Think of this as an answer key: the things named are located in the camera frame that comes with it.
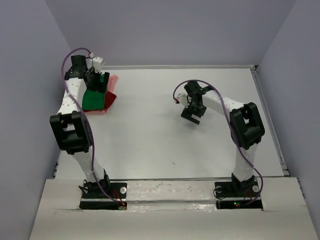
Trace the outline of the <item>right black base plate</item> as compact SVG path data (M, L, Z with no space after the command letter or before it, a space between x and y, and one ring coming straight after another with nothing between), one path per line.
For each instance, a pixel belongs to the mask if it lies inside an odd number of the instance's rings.
M214 183L213 196L216 198L217 210L242 210L242 209L263 209L262 200L258 197L254 200L259 192L260 188L257 181L254 182L244 192L237 193L231 188L230 181L219 181Z

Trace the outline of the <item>green t shirt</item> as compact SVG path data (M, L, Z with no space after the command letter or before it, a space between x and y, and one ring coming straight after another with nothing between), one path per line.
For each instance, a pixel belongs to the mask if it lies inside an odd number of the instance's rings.
M82 99L84 111L102 110L105 105L105 95L108 91L110 73L90 73L86 75L86 90Z

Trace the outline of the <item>aluminium table rail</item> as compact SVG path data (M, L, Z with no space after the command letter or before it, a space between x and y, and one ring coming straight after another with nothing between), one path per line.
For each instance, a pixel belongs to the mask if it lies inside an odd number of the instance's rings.
M102 70L165 70L165 69L250 69L256 70L258 65L103 65Z

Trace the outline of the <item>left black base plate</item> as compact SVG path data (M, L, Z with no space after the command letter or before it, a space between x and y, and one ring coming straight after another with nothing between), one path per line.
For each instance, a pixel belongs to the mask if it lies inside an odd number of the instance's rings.
M110 189L102 186L109 197L97 185L89 188L86 180L78 188L81 190L79 203L81 210L125 211L127 209L128 183L126 181L111 181Z

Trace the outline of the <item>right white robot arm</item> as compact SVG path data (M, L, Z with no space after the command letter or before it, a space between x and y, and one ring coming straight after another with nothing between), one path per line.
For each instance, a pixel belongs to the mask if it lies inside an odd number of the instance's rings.
M260 197L263 184L258 183L254 166L256 151L265 127L257 105L253 102L242 103L223 97L211 84L201 86L201 80L186 80L181 83L185 92L174 94L176 104L183 105L181 117L196 124L207 109L214 110L225 117L230 136L236 147L235 167L230 181L215 183L214 194L218 200L226 198L245 198L251 194Z

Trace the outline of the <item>red folded t shirt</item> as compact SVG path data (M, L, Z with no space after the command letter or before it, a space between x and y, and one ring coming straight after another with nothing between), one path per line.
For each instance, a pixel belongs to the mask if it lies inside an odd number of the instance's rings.
M85 112L105 111L115 101L116 95L110 91L100 93L86 90L82 99L82 109Z

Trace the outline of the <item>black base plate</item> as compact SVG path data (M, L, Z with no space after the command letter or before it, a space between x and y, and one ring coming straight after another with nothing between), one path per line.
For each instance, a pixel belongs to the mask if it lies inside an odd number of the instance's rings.
M89 188L86 180L78 188L81 190L79 203L81 210L125 211L127 209L128 183L126 181L111 181L110 189L102 186L109 197L97 185Z
M262 200L258 197L254 200L259 192L260 188L257 181L254 182L244 192L237 193L231 188L230 181L219 181L214 183L213 196L216 198L217 210L242 210L242 209L263 209Z

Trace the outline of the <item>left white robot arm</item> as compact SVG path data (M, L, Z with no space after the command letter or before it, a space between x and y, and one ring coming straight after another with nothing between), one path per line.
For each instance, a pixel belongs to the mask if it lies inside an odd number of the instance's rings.
M71 56L71 67L62 72L64 96L49 123L60 150L81 167L85 182L80 186L84 199L106 199L112 189L106 170L95 157L95 142L89 120L82 108L87 90L104 94L110 75L102 73L103 58L93 54Z

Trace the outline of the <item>pink folded t shirt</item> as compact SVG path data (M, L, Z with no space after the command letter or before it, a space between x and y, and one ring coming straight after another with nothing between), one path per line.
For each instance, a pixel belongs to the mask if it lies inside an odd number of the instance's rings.
M115 86L116 86L116 83L118 81L118 76L117 75L111 75L109 77L109 82L108 82L108 88L107 88L107 91L111 92L114 94L114 89L115 89ZM99 111L85 111L87 114L89 115L104 115L107 113L107 110L99 110Z

